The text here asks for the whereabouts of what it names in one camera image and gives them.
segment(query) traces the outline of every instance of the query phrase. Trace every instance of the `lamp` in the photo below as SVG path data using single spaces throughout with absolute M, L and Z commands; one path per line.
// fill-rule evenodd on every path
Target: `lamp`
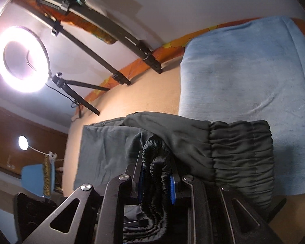
M 24 136 L 20 136 L 18 138 L 18 145 L 19 147 L 22 149 L 22 150 L 27 150 L 28 148 L 31 148 L 32 150 L 36 151 L 36 152 L 39 152 L 39 153 L 42 153 L 44 155 L 48 155 L 50 157 L 50 160 L 56 160 L 57 158 L 57 154 L 56 153 L 52 153 L 51 151 L 49 153 L 44 153 L 42 151 L 39 151 L 33 147 L 31 147 L 30 145 L 28 145 L 28 141 L 27 141 L 27 138 L 24 137 Z
M 20 43 L 28 50 L 26 60 L 28 65 L 33 69 L 33 72 L 26 78 L 20 79 L 16 77 L 16 75 L 14 75 L 11 69 L 8 67 L 5 60 L 7 45 L 12 41 Z M 34 60 L 34 65 L 31 65 L 28 61 L 29 54 L 31 54 L 32 59 Z M 44 44 L 34 32 L 21 26 L 9 27 L 0 36 L 0 74 L 12 88 L 24 93 L 31 93 L 40 90 L 50 78 L 59 88 L 71 96 L 77 103 L 82 104 L 97 115 L 99 115 L 99 111 L 80 95 L 78 95 L 74 90 L 72 90 L 68 85 L 76 85 L 102 91 L 109 90 L 109 88 L 100 87 L 97 85 L 65 80 L 61 77 L 61 72 L 58 72 L 51 78 L 50 61 Z

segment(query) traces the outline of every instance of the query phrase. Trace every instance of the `light stand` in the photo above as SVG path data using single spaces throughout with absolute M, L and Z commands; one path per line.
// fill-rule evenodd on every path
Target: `light stand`
M 86 87 L 86 88 L 102 90 L 102 91 L 108 91 L 109 88 L 105 88 L 93 84 L 82 83 L 78 81 L 65 80 L 61 78 L 61 76 L 62 76 L 62 72 L 58 72 L 52 77 L 52 82 L 54 82 L 57 85 L 57 87 L 61 88 L 66 94 L 71 96 L 78 103 L 82 104 L 84 107 L 88 108 L 93 113 L 99 115 L 100 112 L 95 107 L 93 107 L 84 98 L 82 98 L 79 94 L 77 94 L 74 90 L 72 90 L 68 85 L 75 85 L 75 86 Z

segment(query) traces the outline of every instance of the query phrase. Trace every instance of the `wooden panel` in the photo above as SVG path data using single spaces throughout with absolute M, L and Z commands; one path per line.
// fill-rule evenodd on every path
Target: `wooden panel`
M 33 148 L 48 153 L 57 153 L 58 159 L 64 158 L 67 134 L 49 129 L 20 116 L 17 116 L 0 107 L 0 167 L 17 174 L 26 165 L 42 163 L 44 156 L 28 149 L 19 148 L 18 137 L 25 136 L 28 144 Z M 7 167 L 8 157 L 10 164 L 15 166 L 12 170 Z M 62 166 L 63 162 L 56 162 L 56 166 Z

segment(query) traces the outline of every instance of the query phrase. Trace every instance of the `silver screw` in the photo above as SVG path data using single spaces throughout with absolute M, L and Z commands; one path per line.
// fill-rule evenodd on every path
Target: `silver screw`
M 191 174 L 187 174 L 187 175 L 184 175 L 184 176 L 182 177 L 182 179 L 183 179 L 184 181 L 191 182 L 191 181 L 193 181 L 194 177 L 193 177 Z
M 222 184 L 221 185 L 221 189 L 223 191 L 229 191 L 231 189 L 231 187 L 228 184 Z
M 120 179 L 121 181 L 127 181 L 127 180 L 129 180 L 129 178 L 130 178 L 130 176 L 127 175 L 127 174 L 121 174 L 121 175 L 119 176 L 119 179 Z
M 91 189 L 91 185 L 89 183 L 84 183 L 80 188 L 83 191 L 89 191 Z

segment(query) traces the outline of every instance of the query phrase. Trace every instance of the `ring light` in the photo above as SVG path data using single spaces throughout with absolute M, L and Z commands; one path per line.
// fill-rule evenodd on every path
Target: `ring light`
M 29 50 L 34 59 L 36 71 L 25 79 L 15 77 L 6 65 L 4 51 L 7 44 L 16 41 Z M 31 30 L 13 26 L 6 29 L 0 36 L 0 74 L 14 89 L 31 93 L 41 89 L 49 78 L 49 58 L 41 40 Z

